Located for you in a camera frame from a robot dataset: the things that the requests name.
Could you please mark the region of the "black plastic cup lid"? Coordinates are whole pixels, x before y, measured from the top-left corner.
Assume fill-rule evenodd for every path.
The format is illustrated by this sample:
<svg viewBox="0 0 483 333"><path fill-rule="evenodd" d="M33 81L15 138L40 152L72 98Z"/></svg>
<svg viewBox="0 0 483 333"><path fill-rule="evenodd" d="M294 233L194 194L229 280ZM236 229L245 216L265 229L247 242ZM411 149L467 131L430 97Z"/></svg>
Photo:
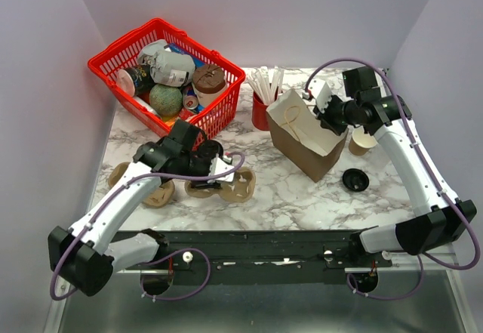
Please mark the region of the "black plastic cup lid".
<svg viewBox="0 0 483 333"><path fill-rule="evenodd" d="M197 149L200 158L214 159L224 154L223 146L216 140L205 140Z"/></svg>

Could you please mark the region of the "brown paper takeout bag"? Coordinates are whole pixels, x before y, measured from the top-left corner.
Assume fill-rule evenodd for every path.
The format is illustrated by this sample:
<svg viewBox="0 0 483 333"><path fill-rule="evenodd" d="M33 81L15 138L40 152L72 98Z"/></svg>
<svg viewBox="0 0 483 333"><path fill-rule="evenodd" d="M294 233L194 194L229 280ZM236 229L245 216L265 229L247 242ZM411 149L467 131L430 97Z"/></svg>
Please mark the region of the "brown paper takeout bag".
<svg viewBox="0 0 483 333"><path fill-rule="evenodd" d="M322 128L296 91L279 95L266 117L274 147L312 181L320 181L339 160L348 133Z"/></svg>

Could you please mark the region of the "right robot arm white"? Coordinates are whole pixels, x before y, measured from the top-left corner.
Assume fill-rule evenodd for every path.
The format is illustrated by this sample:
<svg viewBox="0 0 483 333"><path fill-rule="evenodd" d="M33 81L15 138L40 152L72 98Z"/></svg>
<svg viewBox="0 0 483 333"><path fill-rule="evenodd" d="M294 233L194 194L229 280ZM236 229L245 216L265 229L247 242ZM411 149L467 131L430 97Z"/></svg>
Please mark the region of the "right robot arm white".
<svg viewBox="0 0 483 333"><path fill-rule="evenodd" d="M418 255L456 241L476 215L476 206L461 200L437 171L405 102L383 95L367 66L345 71L343 84L347 100L314 78L308 80L306 93L315 99L316 118L336 135L354 126L374 137L398 172L415 214L401 223L357 233L347 248L349 261L362 267L380 251Z"/></svg>

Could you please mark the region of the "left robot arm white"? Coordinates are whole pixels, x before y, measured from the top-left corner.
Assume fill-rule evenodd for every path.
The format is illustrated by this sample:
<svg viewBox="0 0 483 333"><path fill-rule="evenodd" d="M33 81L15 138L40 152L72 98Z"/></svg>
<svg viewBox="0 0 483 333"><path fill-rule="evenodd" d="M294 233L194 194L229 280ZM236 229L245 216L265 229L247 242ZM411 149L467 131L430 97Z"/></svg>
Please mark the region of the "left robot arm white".
<svg viewBox="0 0 483 333"><path fill-rule="evenodd" d="M115 186L71 227L55 227L48 236L53 272L50 294L56 300L58 278L87 296L99 292L111 275L138 264L158 269L167 264L172 275L174 253L161 234L147 229L114 242L122 224L138 205L173 179L208 182L223 158L222 145L188 122L177 121L168 135L141 145Z"/></svg>

